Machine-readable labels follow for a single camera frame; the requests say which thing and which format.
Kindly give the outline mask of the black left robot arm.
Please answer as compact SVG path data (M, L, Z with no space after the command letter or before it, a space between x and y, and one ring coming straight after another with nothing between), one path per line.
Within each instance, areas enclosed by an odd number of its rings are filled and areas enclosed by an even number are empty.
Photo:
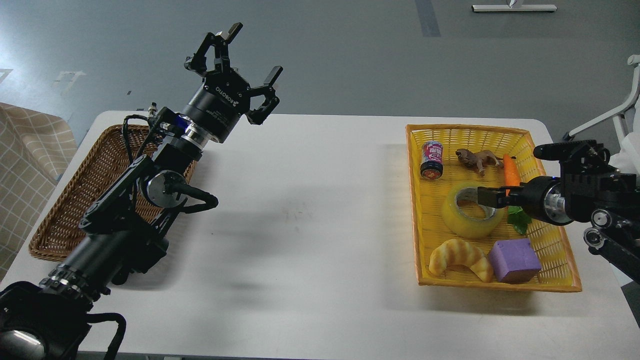
M129 166L90 205L78 223L84 239L39 284L18 281L1 292L3 360L74 360L94 324L114 322L106 353L114 360L127 322L115 312L91 313L109 284L121 285L132 273L146 273L166 256L166 234L179 214L218 206L218 199L188 183L185 171L198 162L206 144L223 143L242 116L262 125L280 100L275 66L262 85L251 87L230 64L229 45L242 29L209 32L184 66L202 83L182 112L163 107L144 120L150 130L131 151L129 118L122 137Z

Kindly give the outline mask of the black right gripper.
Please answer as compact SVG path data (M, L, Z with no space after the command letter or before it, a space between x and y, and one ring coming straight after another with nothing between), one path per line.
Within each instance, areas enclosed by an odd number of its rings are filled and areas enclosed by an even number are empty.
M558 177L539 176L522 186L478 186L477 203L490 208L522 207L531 218L554 226L573 223Z

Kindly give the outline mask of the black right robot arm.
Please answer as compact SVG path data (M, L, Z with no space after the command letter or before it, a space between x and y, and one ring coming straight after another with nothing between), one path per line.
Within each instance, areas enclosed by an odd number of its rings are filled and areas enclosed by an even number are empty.
M640 193L633 173L610 165L610 152L594 139L538 145L533 155L556 161L557 177L539 176L519 186L478 187L485 207L520 207L554 226L589 223L583 240L631 280L640 280Z

